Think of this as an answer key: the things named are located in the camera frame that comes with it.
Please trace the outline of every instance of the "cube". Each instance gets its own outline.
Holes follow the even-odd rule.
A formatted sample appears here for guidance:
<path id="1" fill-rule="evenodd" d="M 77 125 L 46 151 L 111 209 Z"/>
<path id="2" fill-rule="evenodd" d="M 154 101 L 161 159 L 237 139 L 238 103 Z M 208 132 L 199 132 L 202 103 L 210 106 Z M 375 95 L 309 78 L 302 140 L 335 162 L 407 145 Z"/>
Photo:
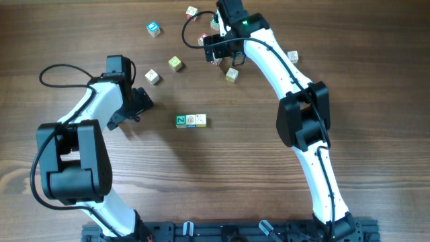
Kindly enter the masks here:
<path id="1" fill-rule="evenodd" d="M 187 128 L 195 128 L 196 127 L 196 115 L 187 115 L 185 124 L 187 125 Z"/>
<path id="2" fill-rule="evenodd" d="M 197 9 L 195 7 L 189 6 L 187 11 L 185 12 L 187 19 L 193 17 L 197 13 Z"/>
<path id="3" fill-rule="evenodd" d="M 160 34 L 160 27 L 156 22 L 149 23 L 146 28 L 148 29 L 149 34 L 151 34 L 153 37 Z"/>
<path id="4" fill-rule="evenodd" d="M 196 126 L 206 127 L 206 114 L 196 114 Z"/>
<path id="5" fill-rule="evenodd" d="M 214 55 L 214 60 L 211 61 L 211 63 L 216 65 L 216 66 L 219 66 L 221 61 L 222 61 L 222 58 L 215 58 L 215 54 L 213 54 L 213 55 Z"/>
<path id="6" fill-rule="evenodd" d="M 169 65 L 174 71 L 178 71 L 182 67 L 181 60 L 176 56 L 169 60 Z"/>
<path id="7" fill-rule="evenodd" d="M 210 22 L 210 27 L 216 31 L 220 31 L 220 23 L 215 22 L 214 19 Z"/>
<path id="8" fill-rule="evenodd" d="M 145 75 L 145 77 L 146 80 L 148 80 L 149 83 L 153 85 L 155 85 L 155 83 L 157 83 L 157 81 L 160 79 L 159 75 L 152 69 Z"/>
<path id="9" fill-rule="evenodd" d="M 289 51 L 287 52 L 287 57 L 291 61 L 291 63 L 296 64 L 298 62 L 298 53 L 297 51 Z"/>
<path id="10" fill-rule="evenodd" d="M 186 121 L 185 115 L 177 115 L 176 116 L 176 128 L 187 128 L 185 121 Z"/>
<path id="11" fill-rule="evenodd" d="M 226 80 L 234 83 L 236 81 L 237 76 L 239 75 L 238 70 L 234 70 L 233 68 L 229 68 L 226 74 Z"/>
<path id="12" fill-rule="evenodd" d="M 208 37 L 208 35 L 207 35 L 207 34 L 205 34 L 205 33 L 203 33 L 203 34 L 198 38 L 198 43 L 199 43 L 199 45 L 200 45 L 200 46 L 203 46 L 203 39 L 204 39 L 205 37 Z"/>

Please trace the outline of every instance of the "green cube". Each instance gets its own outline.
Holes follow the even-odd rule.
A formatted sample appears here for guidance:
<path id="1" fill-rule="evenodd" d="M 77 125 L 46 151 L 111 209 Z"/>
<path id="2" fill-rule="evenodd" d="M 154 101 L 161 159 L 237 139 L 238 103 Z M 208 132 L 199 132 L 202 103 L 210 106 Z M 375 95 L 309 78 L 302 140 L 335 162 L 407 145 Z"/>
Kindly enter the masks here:
<path id="1" fill-rule="evenodd" d="M 177 115 L 176 116 L 176 128 L 187 128 L 187 124 L 185 123 L 185 115 Z"/>

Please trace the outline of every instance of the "black mounting rail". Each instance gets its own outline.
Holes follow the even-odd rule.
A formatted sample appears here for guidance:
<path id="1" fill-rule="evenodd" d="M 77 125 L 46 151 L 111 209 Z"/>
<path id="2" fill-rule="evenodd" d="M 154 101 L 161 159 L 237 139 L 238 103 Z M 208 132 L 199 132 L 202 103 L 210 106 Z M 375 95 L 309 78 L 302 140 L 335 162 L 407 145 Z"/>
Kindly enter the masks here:
<path id="1" fill-rule="evenodd" d="M 355 232 L 338 240 L 339 242 L 380 242 L 379 226 L 376 220 L 355 218 Z M 259 228 L 259 223 L 196 223 L 172 222 L 144 223 L 156 242 L 274 242 Z M 316 242 L 318 229 L 314 220 L 289 220 L 272 223 L 274 233 L 283 242 Z M 133 237 L 123 237 L 123 241 L 136 241 Z M 104 237 L 97 225 L 85 225 L 81 242 L 120 241 L 118 238 Z"/>

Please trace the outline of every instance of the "wood grain surface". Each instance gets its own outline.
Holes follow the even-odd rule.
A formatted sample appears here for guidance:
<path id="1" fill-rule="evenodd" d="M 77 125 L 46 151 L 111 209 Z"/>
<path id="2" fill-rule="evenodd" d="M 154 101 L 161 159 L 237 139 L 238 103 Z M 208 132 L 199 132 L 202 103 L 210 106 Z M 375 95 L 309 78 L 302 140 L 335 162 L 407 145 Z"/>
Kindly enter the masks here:
<path id="1" fill-rule="evenodd" d="M 64 116 L 82 89 L 38 82 L 51 64 L 105 71 L 107 55 L 137 66 L 135 87 L 155 106 L 103 133 L 114 188 L 145 221 L 273 221 L 312 218 L 302 168 L 281 142 L 278 101 L 249 61 L 236 83 L 224 80 L 231 59 L 206 63 L 181 41 L 185 11 L 215 1 L 141 1 L 0 7 L 0 241 L 79 241 L 89 218 L 45 209 L 31 195 L 36 129 Z M 383 241 L 430 241 L 430 2 L 244 0 L 260 12 L 297 67 L 330 90 L 331 161 L 350 211 L 378 219 Z M 156 38 L 146 30 L 156 21 Z M 192 22 L 197 45 L 213 34 L 210 16 Z M 168 60 L 185 67 L 174 73 Z M 144 74 L 161 77 L 152 86 Z M 86 83 L 70 69 L 49 83 Z M 207 114 L 207 128 L 176 129 L 177 114 Z"/>

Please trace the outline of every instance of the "small block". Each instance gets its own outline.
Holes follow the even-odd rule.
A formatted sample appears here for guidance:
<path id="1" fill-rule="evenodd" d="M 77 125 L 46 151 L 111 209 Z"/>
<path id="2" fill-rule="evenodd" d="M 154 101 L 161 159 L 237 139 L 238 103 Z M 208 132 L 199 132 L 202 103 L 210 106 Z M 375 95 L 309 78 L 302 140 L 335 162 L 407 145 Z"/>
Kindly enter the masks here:
<path id="1" fill-rule="evenodd" d="M 230 67 L 226 74 L 226 80 L 234 83 L 238 75 L 239 75 L 239 71 L 234 70 L 233 68 Z"/>
<path id="2" fill-rule="evenodd" d="M 146 26 L 149 34 L 151 34 L 151 36 L 155 37 L 157 35 L 160 34 L 160 27 L 156 22 L 151 22 Z"/>
<path id="3" fill-rule="evenodd" d="M 215 54 L 213 54 L 213 56 L 214 56 L 214 60 L 211 61 L 211 63 L 216 65 L 216 66 L 219 66 L 221 61 L 222 61 L 222 58 L 215 58 Z"/>
<path id="4" fill-rule="evenodd" d="M 154 70 L 150 70 L 146 75 L 146 80 L 149 81 L 149 83 L 155 85 L 155 83 L 157 83 L 157 81 L 160 80 L 159 75 L 154 71 Z"/>
<path id="5" fill-rule="evenodd" d="M 206 127 L 206 114 L 196 114 L 197 127 Z"/>
<path id="6" fill-rule="evenodd" d="M 187 125 L 187 128 L 195 128 L 196 127 L 196 115 L 187 115 L 185 124 Z"/>
<path id="7" fill-rule="evenodd" d="M 176 115 L 176 128 L 187 128 L 185 115 Z"/>
<path id="8" fill-rule="evenodd" d="M 187 16 L 187 19 L 193 17 L 197 13 L 197 9 L 195 7 L 189 6 L 187 11 L 185 12 L 185 15 Z"/>
<path id="9" fill-rule="evenodd" d="M 289 51 L 287 52 L 287 57 L 291 61 L 291 63 L 296 64 L 298 62 L 298 53 L 297 51 Z"/>
<path id="10" fill-rule="evenodd" d="M 220 31 L 220 23 L 216 23 L 213 19 L 210 22 L 210 27 L 216 31 Z"/>
<path id="11" fill-rule="evenodd" d="M 203 34 L 198 38 L 198 43 L 199 43 L 199 45 L 200 45 L 200 46 L 203 46 L 203 39 L 204 39 L 205 37 L 208 37 L 208 35 L 207 35 L 207 34 L 205 34 L 205 33 L 203 33 Z"/>
<path id="12" fill-rule="evenodd" d="M 169 65 L 174 71 L 178 71 L 182 67 L 181 60 L 176 56 L 169 60 Z"/>

